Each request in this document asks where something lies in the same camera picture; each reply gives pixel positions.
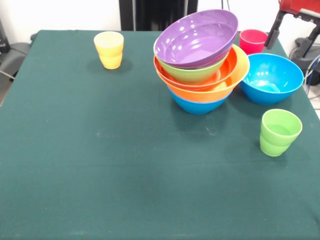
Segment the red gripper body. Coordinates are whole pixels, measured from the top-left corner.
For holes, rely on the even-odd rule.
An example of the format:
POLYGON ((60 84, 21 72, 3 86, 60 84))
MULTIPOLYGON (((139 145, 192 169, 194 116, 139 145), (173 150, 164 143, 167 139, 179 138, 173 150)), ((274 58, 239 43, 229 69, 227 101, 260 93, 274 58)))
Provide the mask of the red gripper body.
POLYGON ((279 9, 304 21, 320 19, 320 0, 279 0, 279 9))

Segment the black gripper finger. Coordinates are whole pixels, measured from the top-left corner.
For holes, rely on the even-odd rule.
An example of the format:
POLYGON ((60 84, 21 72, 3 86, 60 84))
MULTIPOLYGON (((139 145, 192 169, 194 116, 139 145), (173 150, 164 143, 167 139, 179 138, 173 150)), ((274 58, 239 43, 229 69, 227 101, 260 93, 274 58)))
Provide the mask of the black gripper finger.
POLYGON ((286 13, 280 9, 276 15, 274 23, 273 23, 271 30, 268 33, 267 39, 264 43, 264 46, 268 50, 271 50, 273 48, 276 40, 278 39, 278 36, 280 34, 280 26, 282 24, 282 21, 283 21, 285 14, 286 13))
POLYGON ((304 58, 306 56, 306 54, 314 44, 319 34, 320 34, 320 25, 317 24, 308 37, 306 38, 299 37, 296 39, 296 44, 298 45, 296 56, 298 58, 304 58))

